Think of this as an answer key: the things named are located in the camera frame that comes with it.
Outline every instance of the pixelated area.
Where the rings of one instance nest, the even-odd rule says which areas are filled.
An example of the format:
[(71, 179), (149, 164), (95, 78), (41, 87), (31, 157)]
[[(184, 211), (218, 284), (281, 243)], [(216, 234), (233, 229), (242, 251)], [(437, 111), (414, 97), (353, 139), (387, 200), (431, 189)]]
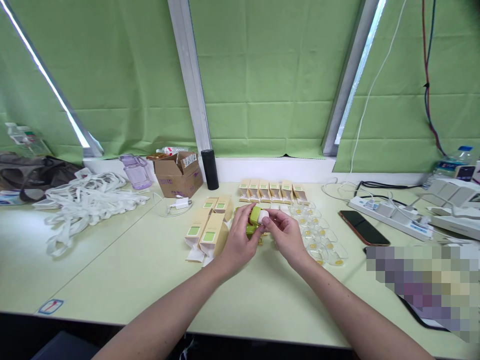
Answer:
[(479, 247), (369, 246), (377, 281), (467, 343), (479, 342)]

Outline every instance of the purple water bottle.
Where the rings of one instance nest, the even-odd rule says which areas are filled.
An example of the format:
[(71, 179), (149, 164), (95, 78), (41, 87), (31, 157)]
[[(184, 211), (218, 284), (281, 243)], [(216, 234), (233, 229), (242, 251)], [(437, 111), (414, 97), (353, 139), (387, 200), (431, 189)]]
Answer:
[(133, 154), (123, 154), (120, 155), (120, 161), (125, 165), (123, 170), (134, 189), (141, 190), (152, 185), (149, 173), (145, 169), (147, 162), (143, 158)]

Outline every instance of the white power strip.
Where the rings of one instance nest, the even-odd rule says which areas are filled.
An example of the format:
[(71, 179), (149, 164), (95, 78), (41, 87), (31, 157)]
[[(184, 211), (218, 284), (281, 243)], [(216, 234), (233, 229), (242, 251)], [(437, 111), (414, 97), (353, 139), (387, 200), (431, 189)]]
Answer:
[(415, 225), (413, 221), (411, 221), (409, 225), (404, 225), (402, 223), (399, 223), (390, 217), (383, 216), (378, 212), (376, 212), (375, 210), (378, 207), (377, 204), (373, 206), (373, 209), (369, 209), (365, 207), (365, 204), (367, 203), (368, 200), (369, 199), (363, 199), (359, 196), (355, 196), (353, 199), (350, 200), (350, 202), (348, 203), (348, 206), (361, 213), (367, 214), (368, 216), (371, 216), (372, 218), (377, 219), (382, 223), (390, 225), (391, 227), (398, 229), (401, 232), (404, 232), (410, 236), (413, 236), (414, 238), (417, 238), (424, 242), (432, 240), (432, 236), (434, 233), (431, 230), (432, 229), (431, 226), (428, 226), (428, 228), (423, 228)]

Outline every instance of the green curtain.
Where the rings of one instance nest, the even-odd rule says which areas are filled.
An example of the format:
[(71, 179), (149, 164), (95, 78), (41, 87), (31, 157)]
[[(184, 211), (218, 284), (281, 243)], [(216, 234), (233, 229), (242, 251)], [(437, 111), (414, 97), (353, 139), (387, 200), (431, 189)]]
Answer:
[(11, 122), (29, 126), (58, 158), (80, 163), (83, 149), (67, 114), (1, 7), (0, 44), (0, 151), (18, 151), (4, 126)]
[(10, 0), (106, 158), (196, 141), (167, 0)]
[(221, 157), (320, 158), (360, 0), (193, 0)]
[[(347, 119), (334, 171), (349, 172), (359, 121), (387, 54), (403, 1), (386, 3)], [(430, 30), (432, 1), (426, 1)], [(444, 151), (480, 152), (480, 2), (439, 0), (429, 64), (430, 112)], [(424, 106), (422, 2), (408, 1), (391, 54), (375, 83), (353, 172), (430, 172), (441, 158)]]

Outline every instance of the floor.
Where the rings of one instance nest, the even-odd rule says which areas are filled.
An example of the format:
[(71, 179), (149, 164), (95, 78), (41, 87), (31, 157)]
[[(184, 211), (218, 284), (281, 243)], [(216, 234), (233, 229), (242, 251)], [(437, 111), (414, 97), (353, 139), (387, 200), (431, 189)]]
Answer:
[[(120, 327), (0, 313), (0, 358), (30, 360), (60, 331), (101, 348)], [(187, 334), (168, 359), (354, 359), (353, 352), (316, 346)]]

